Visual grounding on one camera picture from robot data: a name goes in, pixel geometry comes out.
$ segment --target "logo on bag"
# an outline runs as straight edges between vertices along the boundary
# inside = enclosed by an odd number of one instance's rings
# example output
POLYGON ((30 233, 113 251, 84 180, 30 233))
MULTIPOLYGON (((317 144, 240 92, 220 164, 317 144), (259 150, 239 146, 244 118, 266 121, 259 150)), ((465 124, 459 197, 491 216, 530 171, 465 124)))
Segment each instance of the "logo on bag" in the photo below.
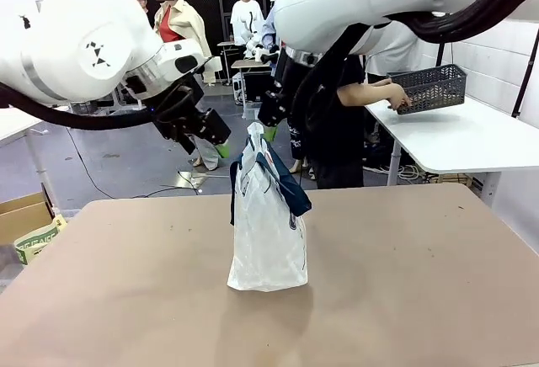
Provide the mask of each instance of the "logo on bag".
POLYGON ((297 219, 296 216, 290 213, 290 219, 288 220, 288 225, 290 229, 295 231, 297 229, 297 219))

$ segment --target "navy blue cloth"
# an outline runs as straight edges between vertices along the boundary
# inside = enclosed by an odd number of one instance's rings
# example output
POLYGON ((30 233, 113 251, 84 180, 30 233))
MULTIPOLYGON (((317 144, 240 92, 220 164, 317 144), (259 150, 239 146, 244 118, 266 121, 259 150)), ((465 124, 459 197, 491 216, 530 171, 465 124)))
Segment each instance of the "navy blue cloth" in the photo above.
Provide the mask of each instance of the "navy blue cloth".
MULTIPOLYGON (((275 181, 279 184, 280 192, 285 198, 285 202, 288 205, 290 212, 295 215, 296 217, 302 216, 305 213, 307 213, 312 208, 311 200, 307 197, 307 194, 305 193, 305 190, 296 182, 294 177, 291 175, 291 173, 288 171, 288 168, 285 166, 285 164, 281 161, 279 156, 275 153, 273 148, 269 143, 268 145, 268 151, 271 154, 271 159, 273 160, 273 164, 275 165, 275 168, 277 169, 278 175, 275 175, 273 170, 270 168, 270 165, 268 164, 268 160, 262 155, 262 153, 259 152, 259 154, 256 156, 256 163, 262 167, 263 170, 268 172, 275 181)), ((243 154, 239 156, 239 158, 232 163, 230 166, 230 180, 232 182, 232 202, 231 202, 231 221, 230 223, 234 225, 234 201, 236 199, 236 177, 237 177, 237 170, 242 168, 242 159, 243 154)))

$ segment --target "small table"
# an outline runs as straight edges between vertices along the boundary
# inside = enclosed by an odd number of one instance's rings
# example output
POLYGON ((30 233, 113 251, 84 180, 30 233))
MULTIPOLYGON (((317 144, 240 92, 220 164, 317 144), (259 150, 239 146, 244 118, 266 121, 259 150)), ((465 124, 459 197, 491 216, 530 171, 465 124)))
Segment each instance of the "small table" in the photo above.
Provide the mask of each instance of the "small table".
MULTIPOLYGON (((58 110, 67 111, 68 107, 62 107, 58 110)), ((52 188, 51 180, 47 174, 46 168, 40 159, 39 154, 35 149, 31 128, 35 127, 43 120, 37 119, 34 116, 15 109, 0 109, 0 146, 15 141, 18 138, 24 137, 29 149, 30 156, 34 162, 35 171, 40 177, 41 182, 45 186, 47 193, 53 205, 58 206, 58 196, 52 188)))
POLYGON ((492 205, 502 171, 539 168, 539 130, 473 98, 464 104, 399 115, 382 101, 367 106, 395 139, 387 185, 397 184, 401 147, 427 172, 487 173, 482 199, 492 205))
POLYGON ((259 62, 255 60, 237 60, 232 64, 232 69, 239 71, 239 76, 241 79, 242 84, 242 101, 243 101, 243 118, 247 119, 248 116, 246 115, 246 99, 245 99, 245 80, 243 79, 243 72, 250 72, 254 68, 271 68, 271 65, 266 62, 259 62))
POLYGON ((87 205, 0 295, 0 364, 539 362, 539 258, 468 189, 309 195, 309 284, 275 293, 227 287, 229 195, 87 205))
POLYGON ((225 68, 227 69, 227 84, 230 85, 230 70, 228 69, 228 59, 227 59, 227 53, 228 51, 232 50, 232 47, 236 44, 233 41, 222 41, 217 45, 217 47, 222 48, 222 54, 225 57, 225 68))

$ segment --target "person wearing beige jacket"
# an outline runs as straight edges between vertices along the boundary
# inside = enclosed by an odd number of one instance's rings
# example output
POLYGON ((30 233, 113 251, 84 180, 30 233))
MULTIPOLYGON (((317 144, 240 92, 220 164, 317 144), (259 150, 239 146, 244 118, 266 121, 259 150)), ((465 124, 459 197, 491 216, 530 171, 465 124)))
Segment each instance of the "person wearing beige jacket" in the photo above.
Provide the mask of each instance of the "person wearing beige jacket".
MULTIPOLYGON (((204 20, 185 0, 165 1, 155 15, 154 30, 163 41, 194 39, 206 57, 211 56, 210 46, 205 38, 204 20)), ((215 83, 214 72, 202 74, 205 83, 215 83)))

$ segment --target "black plastic crate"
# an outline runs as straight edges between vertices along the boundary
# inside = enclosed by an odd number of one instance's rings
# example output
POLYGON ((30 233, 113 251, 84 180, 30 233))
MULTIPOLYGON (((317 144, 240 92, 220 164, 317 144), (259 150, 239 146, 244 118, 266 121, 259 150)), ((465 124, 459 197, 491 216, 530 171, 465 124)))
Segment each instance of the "black plastic crate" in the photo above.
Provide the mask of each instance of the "black plastic crate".
POLYGON ((410 114, 463 104, 466 79, 467 74, 455 64, 392 76, 412 100, 412 106, 403 106, 397 112, 410 114))

